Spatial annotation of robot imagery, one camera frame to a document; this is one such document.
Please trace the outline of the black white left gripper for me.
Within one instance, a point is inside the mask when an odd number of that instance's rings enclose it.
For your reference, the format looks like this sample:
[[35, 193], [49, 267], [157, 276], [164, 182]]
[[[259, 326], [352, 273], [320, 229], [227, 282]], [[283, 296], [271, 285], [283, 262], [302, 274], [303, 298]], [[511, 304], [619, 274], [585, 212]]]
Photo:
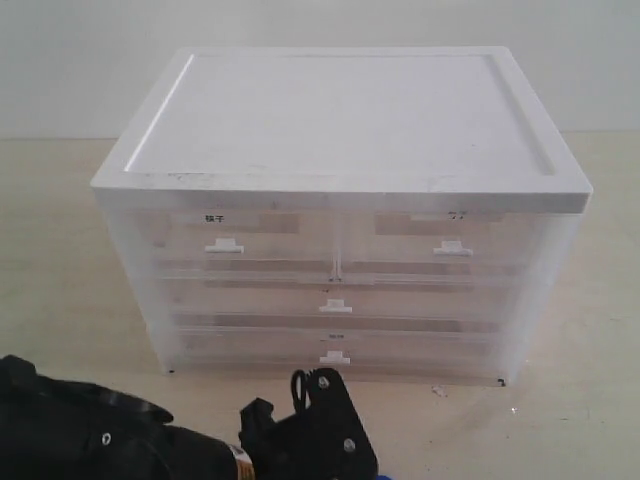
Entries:
[[240, 411], [241, 447], [257, 479], [373, 480], [378, 460], [340, 373], [297, 370], [294, 413], [276, 421], [274, 406], [256, 398]]

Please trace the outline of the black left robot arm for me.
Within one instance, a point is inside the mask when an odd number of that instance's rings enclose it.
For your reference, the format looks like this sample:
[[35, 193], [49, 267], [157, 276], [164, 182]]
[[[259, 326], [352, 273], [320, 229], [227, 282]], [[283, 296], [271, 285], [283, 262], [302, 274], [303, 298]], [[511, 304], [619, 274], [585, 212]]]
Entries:
[[332, 368], [291, 377], [293, 413], [257, 398], [237, 444], [178, 426], [166, 409], [90, 382], [54, 379], [14, 355], [1, 361], [5, 479], [374, 479], [376, 454]]

